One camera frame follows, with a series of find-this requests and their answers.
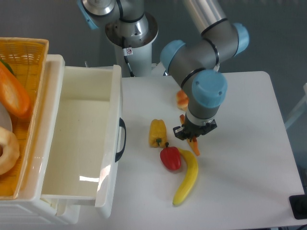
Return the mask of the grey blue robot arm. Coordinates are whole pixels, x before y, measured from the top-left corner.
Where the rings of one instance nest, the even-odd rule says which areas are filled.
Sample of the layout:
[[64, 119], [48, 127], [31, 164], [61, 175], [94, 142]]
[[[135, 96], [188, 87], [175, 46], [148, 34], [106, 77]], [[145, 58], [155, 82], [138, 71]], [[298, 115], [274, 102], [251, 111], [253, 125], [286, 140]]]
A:
[[[173, 129], [174, 134], [192, 140], [216, 128], [214, 118], [227, 90], [227, 81], [217, 67], [247, 48], [249, 34], [243, 25], [230, 23], [215, 0], [184, 3], [201, 40], [193, 46], [181, 40], [170, 42], [160, 61], [189, 99], [184, 123]], [[142, 0], [79, 0], [77, 5], [91, 29], [104, 29], [123, 76], [151, 73], [152, 42], [158, 26]]]

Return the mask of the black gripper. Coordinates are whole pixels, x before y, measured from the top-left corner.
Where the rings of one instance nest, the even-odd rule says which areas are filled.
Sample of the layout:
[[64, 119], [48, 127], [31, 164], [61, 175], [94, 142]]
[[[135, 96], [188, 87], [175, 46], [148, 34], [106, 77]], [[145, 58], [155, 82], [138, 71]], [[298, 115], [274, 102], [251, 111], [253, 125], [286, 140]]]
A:
[[182, 126], [176, 126], [173, 128], [173, 133], [176, 138], [180, 140], [186, 140], [204, 136], [216, 128], [217, 123], [215, 119], [206, 123], [205, 125], [199, 126], [193, 124], [186, 118]]

